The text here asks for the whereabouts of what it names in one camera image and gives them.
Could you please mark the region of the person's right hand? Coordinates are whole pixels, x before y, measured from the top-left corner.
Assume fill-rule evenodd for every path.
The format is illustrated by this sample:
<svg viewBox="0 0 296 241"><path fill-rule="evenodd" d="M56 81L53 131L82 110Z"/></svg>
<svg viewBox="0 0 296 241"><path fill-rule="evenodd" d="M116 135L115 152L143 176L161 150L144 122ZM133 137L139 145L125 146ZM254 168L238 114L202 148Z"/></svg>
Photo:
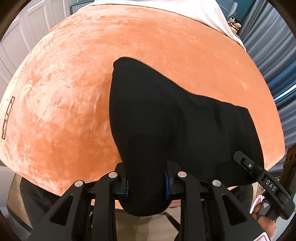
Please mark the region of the person's right hand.
<svg viewBox="0 0 296 241"><path fill-rule="evenodd" d="M265 216L258 217L258 213L261 209L262 203L258 203L253 212L251 213L252 217L260 224L263 230L267 233L270 240L273 240L276 230L277 230L277 222L273 221Z"/></svg>

